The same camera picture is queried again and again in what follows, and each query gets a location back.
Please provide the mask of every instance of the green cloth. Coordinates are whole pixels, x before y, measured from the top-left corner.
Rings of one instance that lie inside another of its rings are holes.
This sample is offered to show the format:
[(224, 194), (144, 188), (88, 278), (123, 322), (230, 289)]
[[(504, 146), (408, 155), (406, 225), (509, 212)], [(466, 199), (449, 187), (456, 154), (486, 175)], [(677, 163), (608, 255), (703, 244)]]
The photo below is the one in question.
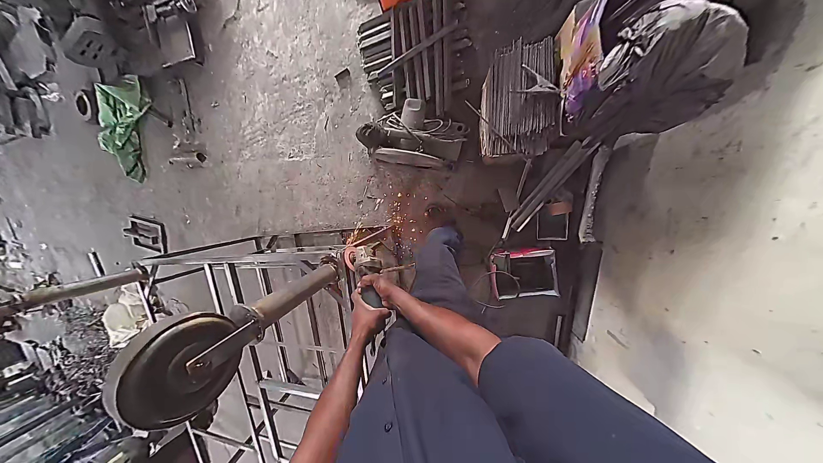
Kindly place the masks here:
[(143, 183), (146, 168), (142, 161), (140, 118), (151, 107), (151, 100), (140, 89), (137, 76), (123, 76), (117, 86), (95, 84), (97, 116), (103, 130), (97, 135), (100, 148), (114, 154), (123, 173), (132, 180)]

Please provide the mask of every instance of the person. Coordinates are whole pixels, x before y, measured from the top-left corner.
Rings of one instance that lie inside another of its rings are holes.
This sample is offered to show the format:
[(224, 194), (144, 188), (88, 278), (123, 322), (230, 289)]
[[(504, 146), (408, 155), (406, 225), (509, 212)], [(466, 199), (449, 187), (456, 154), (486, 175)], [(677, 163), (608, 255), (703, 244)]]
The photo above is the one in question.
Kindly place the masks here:
[[(440, 225), (415, 253), (411, 293), (380, 275), (359, 282), (351, 341), (293, 463), (711, 462), (551, 344), (477, 323), (455, 260), (462, 236), (453, 220)], [(390, 315), (363, 302), (366, 286), (398, 320), (358, 402), (365, 346)]]

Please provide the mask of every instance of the wall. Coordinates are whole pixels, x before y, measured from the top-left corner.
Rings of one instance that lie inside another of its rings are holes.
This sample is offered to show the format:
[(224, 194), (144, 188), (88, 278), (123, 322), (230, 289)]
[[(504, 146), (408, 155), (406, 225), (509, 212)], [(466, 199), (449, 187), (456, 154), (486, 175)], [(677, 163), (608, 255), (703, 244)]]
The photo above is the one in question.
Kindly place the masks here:
[(575, 346), (718, 462), (823, 455), (823, 4), (781, 3), (731, 102), (612, 157)]

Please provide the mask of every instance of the forearm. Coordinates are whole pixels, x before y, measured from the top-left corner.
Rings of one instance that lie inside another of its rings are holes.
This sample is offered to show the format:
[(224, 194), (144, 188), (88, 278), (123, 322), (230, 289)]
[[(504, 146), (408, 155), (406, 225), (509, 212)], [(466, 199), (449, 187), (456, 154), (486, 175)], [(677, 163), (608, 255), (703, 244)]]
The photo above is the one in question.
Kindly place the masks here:
[(483, 358), (500, 338), (454, 311), (427, 304), (403, 290), (396, 291), (391, 302), (429, 344), (460, 365), (477, 384)]
[(337, 448), (349, 428), (351, 411), (357, 403), (357, 383), (362, 373), (366, 344), (365, 336), (352, 335), (332, 380), (323, 388), (309, 416), (303, 438), (291, 458), (293, 463), (331, 463), (335, 460)]

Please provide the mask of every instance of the hand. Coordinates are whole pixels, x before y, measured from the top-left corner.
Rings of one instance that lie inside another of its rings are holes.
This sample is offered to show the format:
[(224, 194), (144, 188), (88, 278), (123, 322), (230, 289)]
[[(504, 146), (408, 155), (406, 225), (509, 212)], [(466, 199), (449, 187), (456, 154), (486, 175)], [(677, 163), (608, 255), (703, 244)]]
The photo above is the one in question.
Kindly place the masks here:
[(386, 319), (392, 314), (384, 307), (374, 308), (363, 301), (360, 288), (351, 294), (355, 310), (351, 313), (351, 337), (367, 341), (386, 326)]
[(365, 275), (363, 278), (360, 279), (360, 282), (357, 284), (357, 287), (362, 288), (365, 286), (374, 287), (374, 289), (380, 295), (380, 298), (383, 299), (383, 305), (386, 307), (392, 305), (394, 303), (394, 295), (397, 294), (399, 291), (402, 291), (402, 289), (398, 288), (388, 278), (384, 277), (381, 274)]

